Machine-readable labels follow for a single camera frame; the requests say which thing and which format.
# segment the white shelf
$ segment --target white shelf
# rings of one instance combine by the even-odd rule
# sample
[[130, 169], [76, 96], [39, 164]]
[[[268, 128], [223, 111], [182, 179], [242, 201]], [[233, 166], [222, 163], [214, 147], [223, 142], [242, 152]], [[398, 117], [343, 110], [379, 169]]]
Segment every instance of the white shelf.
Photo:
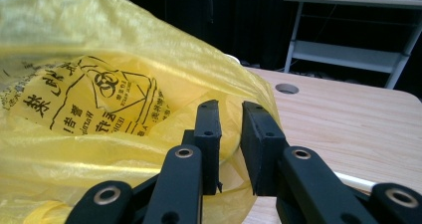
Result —
[[286, 0], [312, 3], [333, 3], [354, 6], [393, 7], [404, 9], [422, 9], [422, 0]]
[[394, 71], [401, 54], [295, 41], [293, 58], [389, 74]]

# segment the gray shelf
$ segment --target gray shelf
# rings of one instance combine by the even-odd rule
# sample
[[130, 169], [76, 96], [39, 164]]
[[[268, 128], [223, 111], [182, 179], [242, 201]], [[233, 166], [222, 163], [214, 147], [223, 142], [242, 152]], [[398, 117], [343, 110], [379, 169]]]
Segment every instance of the gray shelf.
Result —
[[295, 41], [292, 57], [301, 60], [390, 74], [394, 71], [395, 66], [400, 61], [401, 54]]

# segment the screw hole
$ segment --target screw hole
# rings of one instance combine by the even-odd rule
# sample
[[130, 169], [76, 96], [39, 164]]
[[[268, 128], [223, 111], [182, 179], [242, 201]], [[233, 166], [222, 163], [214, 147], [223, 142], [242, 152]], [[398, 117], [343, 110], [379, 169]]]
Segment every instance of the screw hole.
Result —
[[309, 159], [311, 158], [311, 154], [302, 149], [296, 149], [293, 151], [293, 155], [299, 159]]
[[108, 205], [115, 202], [120, 197], [120, 189], [109, 186], [98, 191], [94, 196], [94, 203], [98, 205]]
[[166, 212], [161, 217], [162, 224], [176, 224], [179, 222], [179, 215], [175, 212]]
[[193, 155], [193, 150], [189, 148], [181, 148], [176, 151], [176, 156], [180, 158], [186, 158]]
[[360, 224], [361, 223], [357, 217], [349, 213], [341, 214], [340, 218], [343, 221], [343, 223], [346, 223], [346, 224]]
[[412, 195], [403, 190], [391, 188], [386, 190], [385, 194], [390, 200], [401, 206], [408, 208], [415, 208], [419, 206], [418, 200], [416, 200], [416, 198], [414, 198]]

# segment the plastic bag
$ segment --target plastic bag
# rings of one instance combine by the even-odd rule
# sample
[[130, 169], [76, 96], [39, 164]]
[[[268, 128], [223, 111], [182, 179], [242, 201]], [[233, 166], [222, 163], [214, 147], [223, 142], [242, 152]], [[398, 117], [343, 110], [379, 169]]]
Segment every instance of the plastic bag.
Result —
[[140, 184], [209, 100], [224, 186], [203, 220], [240, 223], [252, 207], [241, 103], [277, 109], [215, 48], [126, 0], [0, 0], [0, 69], [0, 223], [63, 223], [90, 187]]

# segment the dark curtain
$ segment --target dark curtain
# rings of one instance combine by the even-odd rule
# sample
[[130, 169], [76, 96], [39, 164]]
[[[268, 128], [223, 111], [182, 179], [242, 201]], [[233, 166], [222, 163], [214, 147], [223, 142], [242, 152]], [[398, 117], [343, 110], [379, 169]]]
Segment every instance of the dark curtain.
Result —
[[283, 0], [236, 0], [233, 55], [262, 69], [282, 68], [296, 6]]

